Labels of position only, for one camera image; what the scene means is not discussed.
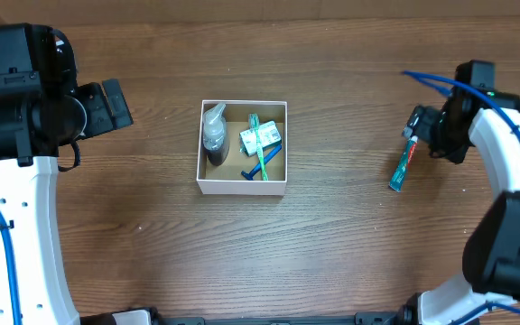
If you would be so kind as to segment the green toothbrush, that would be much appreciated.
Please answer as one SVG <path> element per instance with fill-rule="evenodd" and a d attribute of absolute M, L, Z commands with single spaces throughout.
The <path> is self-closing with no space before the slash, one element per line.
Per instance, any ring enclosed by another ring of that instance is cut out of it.
<path fill-rule="evenodd" d="M 258 157 L 258 161 L 260 163 L 261 173 L 262 173 L 262 180 L 268 181 L 269 177 L 265 169 L 265 157 L 264 157 L 264 149 L 262 146 L 262 141 L 259 133 L 259 117 L 257 114 L 250 114 L 248 118 L 248 122 L 250 124 L 250 128 L 254 131 L 255 134 L 255 150 L 256 155 Z"/>

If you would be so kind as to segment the clear pump bottle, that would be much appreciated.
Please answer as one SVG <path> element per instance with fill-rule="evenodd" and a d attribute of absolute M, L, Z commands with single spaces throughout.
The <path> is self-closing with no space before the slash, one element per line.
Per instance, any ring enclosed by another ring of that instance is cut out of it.
<path fill-rule="evenodd" d="M 203 115 L 202 143 L 209 162 L 220 166 L 228 157 L 228 124 L 223 116 L 225 103 L 218 103 Z"/>

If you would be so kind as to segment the teal toothpaste tube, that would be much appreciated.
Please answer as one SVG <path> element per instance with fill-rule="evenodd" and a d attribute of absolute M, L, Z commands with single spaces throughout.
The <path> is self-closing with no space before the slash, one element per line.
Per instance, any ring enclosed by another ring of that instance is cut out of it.
<path fill-rule="evenodd" d="M 402 190 L 404 180 L 408 173 L 410 162 L 413 158 L 414 150 L 418 143 L 418 136 L 413 135 L 407 140 L 406 147 L 404 148 L 403 154 L 399 160 L 399 163 L 395 169 L 395 172 L 389 182 L 389 187 L 396 192 Z"/>

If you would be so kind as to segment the green white soap box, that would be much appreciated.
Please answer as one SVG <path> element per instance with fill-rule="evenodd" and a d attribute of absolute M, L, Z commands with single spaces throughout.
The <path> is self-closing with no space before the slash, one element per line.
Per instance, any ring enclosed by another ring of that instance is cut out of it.
<path fill-rule="evenodd" d="M 258 127 L 258 132 L 256 132 L 254 128 L 242 131 L 239 134 L 239 140 L 241 143 L 241 149 L 247 156 L 257 154 L 257 135 L 259 135 L 260 144 L 263 150 L 276 146 L 282 142 L 282 137 L 275 121 L 261 124 Z"/>

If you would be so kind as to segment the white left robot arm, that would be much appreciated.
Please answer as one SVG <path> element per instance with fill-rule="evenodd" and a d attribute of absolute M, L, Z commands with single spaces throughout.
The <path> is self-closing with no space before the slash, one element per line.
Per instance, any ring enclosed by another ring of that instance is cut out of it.
<path fill-rule="evenodd" d="M 59 149 L 130 126 L 119 82 L 0 83 L 0 324 L 157 324 L 152 308 L 81 317 L 56 216 Z"/>

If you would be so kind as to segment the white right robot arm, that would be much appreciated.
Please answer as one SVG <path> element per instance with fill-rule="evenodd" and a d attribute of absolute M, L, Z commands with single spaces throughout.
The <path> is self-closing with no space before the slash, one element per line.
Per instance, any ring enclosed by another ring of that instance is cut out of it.
<path fill-rule="evenodd" d="M 460 273 L 413 295 L 392 322 L 470 324 L 520 302 L 520 97 L 483 99 L 460 92 L 442 109 L 415 107 L 404 134 L 453 163 L 462 163 L 468 149 L 476 148 L 493 202 L 464 246 Z"/>

